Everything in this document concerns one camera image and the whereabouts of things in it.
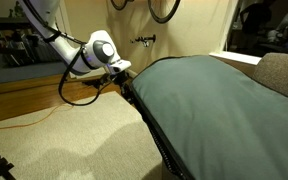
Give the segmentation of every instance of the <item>black cable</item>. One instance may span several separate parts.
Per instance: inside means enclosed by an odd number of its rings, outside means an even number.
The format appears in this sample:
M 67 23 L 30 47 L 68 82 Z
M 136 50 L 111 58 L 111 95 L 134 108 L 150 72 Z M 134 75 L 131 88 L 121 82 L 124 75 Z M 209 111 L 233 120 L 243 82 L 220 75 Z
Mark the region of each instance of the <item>black cable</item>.
M 71 41 L 73 41 L 73 42 L 75 42 L 77 44 L 86 44 L 86 42 L 83 42 L 83 41 L 80 41 L 78 39 L 75 39 L 74 37 L 70 37 L 66 33 L 64 34 L 61 31 L 50 27 L 48 25 L 47 21 L 44 21 L 43 18 L 38 14 L 38 12 L 36 11 L 36 9 L 34 8 L 34 6 L 32 5 L 32 3 L 29 0 L 23 0 L 23 2 L 25 3 L 26 7 L 30 10 L 32 15 L 36 18 L 36 20 L 43 25 L 43 27 L 45 27 L 46 29 L 48 29 L 49 31 L 51 31 L 54 34 L 60 33 L 61 37 L 69 39 L 69 40 L 71 40 Z
M 81 53 L 83 53 L 83 49 L 84 49 L 84 47 L 81 46 L 80 49 L 79 49 L 79 51 L 76 53 L 74 59 L 72 60 L 72 62 L 71 62 L 71 63 L 69 64 L 69 66 L 66 68 L 66 70 L 65 70 L 65 72 L 64 72 L 64 74 L 63 74 L 63 76 L 62 76 L 62 78 L 61 78 L 60 84 L 59 84 L 59 86 L 58 86 L 58 93 L 59 93 L 59 95 L 61 96 L 61 98 L 64 100 L 64 102 L 66 102 L 66 103 L 68 103 L 68 104 L 70 104 L 70 105 L 72 105 L 72 106 L 86 106 L 86 105 L 92 104 L 93 102 L 95 102 L 95 101 L 97 100 L 97 98 L 98 98 L 99 95 L 101 94 L 101 91 L 102 91 L 104 88 L 106 88 L 108 85 L 110 85 L 110 84 L 112 83 L 112 81 L 114 81 L 114 79 L 115 79 L 115 78 L 112 79 L 108 84 L 106 84 L 105 86 L 103 86 L 101 89 L 98 88 L 98 89 L 97 89 L 96 96 L 94 97 L 93 100 L 91 100 L 91 101 L 88 102 L 88 103 L 76 104 L 76 103 L 73 103 L 73 102 L 70 102 L 69 100 L 67 100 L 67 99 L 63 96 L 63 93 L 62 93 L 62 91 L 63 91 L 63 86 L 64 86 L 64 82 L 65 82 L 65 80 L 66 80 L 67 75 L 68 75 L 69 72 L 72 70 L 74 64 L 75 64 L 76 61 L 78 60 L 79 55 L 80 55 Z

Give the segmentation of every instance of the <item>wire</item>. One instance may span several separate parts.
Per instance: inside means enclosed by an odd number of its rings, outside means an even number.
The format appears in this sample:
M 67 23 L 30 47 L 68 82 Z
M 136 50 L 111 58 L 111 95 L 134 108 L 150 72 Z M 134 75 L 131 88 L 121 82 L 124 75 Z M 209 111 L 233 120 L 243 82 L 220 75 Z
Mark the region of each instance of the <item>wire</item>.
M 78 57 L 79 57 L 79 55 L 82 53 L 83 49 L 84 49 L 84 47 L 83 47 L 83 45 L 81 45 L 79 51 L 76 53 L 76 55 L 75 55 L 75 57 L 73 58 L 72 62 L 71 62 L 71 63 L 69 64 L 69 66 L 66 68 L 66 70 L 65 70 L 65 72 L 64 72 L 64 74 L 63 74 L 63 76 L 62 76 L 62 78 L 61 78 L 60 84 L 59 84 L 59 86 L 58 86 L 58 93 L 59 93 L 59 95 L 61 96 L 61 98 L 63 99 L 63 101 L 66 102 L 67 104 L 72 105 L 72 106 L 86 106 L 86 105 L 90 105 L 90 104 L 94 103 L 94 102 L 97 100 L 97 98 L 99 97 L 99 95 L 101 94 L 101 91 L 102 91 L 104 88 L 106 88 L 108 85 L 110 85 L 110 84 L 115 80 L 115 78 L 116 78 L 116 77 L 114 77 L 108 84 L 106 84 L 105 86 L 103 86 L 101 89 L 98 88 L 97 93 L 96 93 L 96 96 L 94 97 L 93 100 L 91 100 L 91 101 L 88 102 L 88 103 L 76 104 L 76 103 L 73 103 L 73 102 L 67 100 L 67 99 L 63 96 L 63 86 L 64 86 L 64 83 L 65 83 L 65 81 L 66 81 L 67 75 L 68 75 L 69 72 L 72 70 L 74 64 L 75 64 L 76 61 L 78 60 Z
M 7 126 L 7 127 L 0 127 L 0 130 L 4 130 L 4 129 L 12 129 L 12 128 L 22 128 L 22 127 L 28 127 L 28 126 L 32 126 L 32 125 L 35 125 L 35 124 L 38 124 L 42 121 L 44 121 L 45 119 L 47 119 L 48 117 L 50 117 L 54 111 L 60 107 L 62 107 L 63 105 L 60 105 L 60 106 L 57 106 L 55 107 L 48 115 L 46 115 L 44 118 L 36 121 L 36 122 L 33 122 L 33 123 L 29 123 L 29 124 L 23 124 L 23 125 L 15 125 L 15 126 Z
M 30 10 L 32 15 L 36 18 L 36 20 L 43 25 L 43 27 L 45 27 L 46 29 L 48 29 L 49 31 L 51 31 L 54 34 L 60 33 L 61 37 L 69 39 L 69 40 L 71 40 L 77 44 L 86 44 L 86 42 L 75 39 L 74 37 L 71 37 L 71 36 L 67 35 L 66 33 L 62 33 L 61 31 L 50 27 L 48 25 L 48 22 L 43 20 L 43 18 L 38 14 L 38 12 L 36 11 L 36 9 L 34 8 L 34 6 L 32 5 L 32 3 L 29 0 L 23 0 L 23 2 L 25 3 L 26 7 Z

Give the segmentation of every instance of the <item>bicycle tire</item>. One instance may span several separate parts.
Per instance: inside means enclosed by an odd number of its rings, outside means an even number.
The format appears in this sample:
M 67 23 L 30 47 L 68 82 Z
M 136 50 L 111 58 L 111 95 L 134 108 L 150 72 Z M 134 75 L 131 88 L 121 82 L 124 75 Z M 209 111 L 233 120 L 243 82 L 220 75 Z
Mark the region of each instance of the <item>bicycle tire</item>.
M 175 12 L 176 12 L 176 10 L 177 10 L 180 2 L 181 2 L 181 0 L 175 0 L 171 10 L 166 15 L 159 15 L 158 12 L 156 11 L 156 9 L 154 8 L 154 6 L 156 5 L 156 3 L 154 3 L 154 1 L 161 2 L 161 0 L 148 0 L 148 7 L 150 9 L 150 12 L 151 12 L 153 19 L 160 24 L 164 24 L 164 23 L 168 22 L 170 19 L 172 19 L 172 17 L 174 16 L 174 14 L 175 14 Z
M 128 0 L 111 0 L 111 3 L 116 10 L 121 11 L 125 8 L 127 1 Z

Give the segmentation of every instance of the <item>couch cushion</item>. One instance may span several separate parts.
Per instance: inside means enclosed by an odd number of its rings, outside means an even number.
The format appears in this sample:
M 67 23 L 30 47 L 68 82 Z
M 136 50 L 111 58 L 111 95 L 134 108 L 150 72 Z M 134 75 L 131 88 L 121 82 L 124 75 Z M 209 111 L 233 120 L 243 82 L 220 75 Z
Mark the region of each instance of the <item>couch cushion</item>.
M 288 96 L 288 54 L 266 54 L 256 66 L 253 79 Z

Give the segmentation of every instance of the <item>mattress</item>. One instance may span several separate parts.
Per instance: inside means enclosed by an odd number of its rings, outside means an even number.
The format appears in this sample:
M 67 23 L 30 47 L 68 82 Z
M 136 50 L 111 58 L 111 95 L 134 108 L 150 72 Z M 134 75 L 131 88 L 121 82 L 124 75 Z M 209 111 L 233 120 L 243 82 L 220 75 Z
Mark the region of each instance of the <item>mattress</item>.
M 158 60 L 131 90 L 181 179 L 288 179 L 288 97 L 209 56 Z

